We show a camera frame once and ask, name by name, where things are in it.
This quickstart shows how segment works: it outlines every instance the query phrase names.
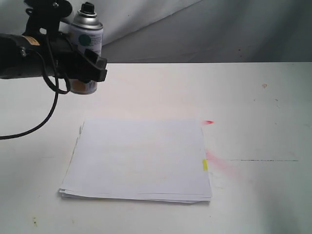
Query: stack of paper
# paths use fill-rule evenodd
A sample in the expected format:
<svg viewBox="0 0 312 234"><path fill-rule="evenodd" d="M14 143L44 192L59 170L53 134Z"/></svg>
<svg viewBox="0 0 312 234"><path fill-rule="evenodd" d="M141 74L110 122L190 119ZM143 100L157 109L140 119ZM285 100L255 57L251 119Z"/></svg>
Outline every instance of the stack of paper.
<svg viewBox="0 0 312 234"><path fill-rule="evenodd" d="M86 120L64 197L194 203L212 196L196 120Z"/></svg>

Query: table surface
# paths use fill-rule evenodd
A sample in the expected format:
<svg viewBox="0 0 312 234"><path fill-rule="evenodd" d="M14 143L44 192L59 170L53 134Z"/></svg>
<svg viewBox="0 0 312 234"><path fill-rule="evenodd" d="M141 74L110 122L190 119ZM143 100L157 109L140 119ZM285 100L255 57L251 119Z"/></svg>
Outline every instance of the table surface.
<svg viewBox="0 0 312 234"><path fill-rule="evenodd" d="M41 130L0 142L0 233L311 233L312 63L108 70L96 93L61 96ZM53 96L41 78L0 80L0 134L41 122ZM79 127L94 116L214 121L203 127L212 201L60 198Z"/></svg>

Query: white backdrop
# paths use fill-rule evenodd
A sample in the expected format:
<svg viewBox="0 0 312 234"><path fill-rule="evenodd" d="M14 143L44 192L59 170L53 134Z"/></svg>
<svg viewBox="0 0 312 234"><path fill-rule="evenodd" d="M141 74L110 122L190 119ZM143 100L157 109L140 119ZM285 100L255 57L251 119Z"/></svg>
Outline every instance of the white backdrop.
<svg viewBox="0 0 312 234"><path fill-rule="evenodd" d="M83 1L70 1L75 10ZM91 0L110 62L312 61L311 0ZM20 34L22 0L0 0Z"/></svg>

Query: teal circle on label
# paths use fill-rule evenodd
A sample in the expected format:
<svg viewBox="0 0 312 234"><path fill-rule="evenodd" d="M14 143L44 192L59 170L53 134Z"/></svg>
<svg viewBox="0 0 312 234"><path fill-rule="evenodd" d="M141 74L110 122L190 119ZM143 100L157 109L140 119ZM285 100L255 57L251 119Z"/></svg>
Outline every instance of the teal circle on label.
<svg viewBox="0 0 312 234"><path fill-rule="evenodd" d="M86 34L81 34L78 40L82 46L89 46L91 44L91 38Z"/></svg>

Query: spray paint can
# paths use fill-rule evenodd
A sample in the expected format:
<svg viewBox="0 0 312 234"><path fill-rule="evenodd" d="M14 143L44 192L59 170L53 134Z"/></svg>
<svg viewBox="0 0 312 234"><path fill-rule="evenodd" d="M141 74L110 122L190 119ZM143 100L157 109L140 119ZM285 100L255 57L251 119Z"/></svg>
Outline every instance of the spray paint can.
<svg viewBox="0 0 312 234"><path fill-rule="evenodd" d="M92 50L101 55L103 24L98 21L97 14L94 12L94 5L86 2L78 10L73 22L69 28L70 40L78 49L84 53L86 49ZM81 82L76 79L70 80L72 89L75 94L91 94L97 90L98 83L90 81Z"/></svg>

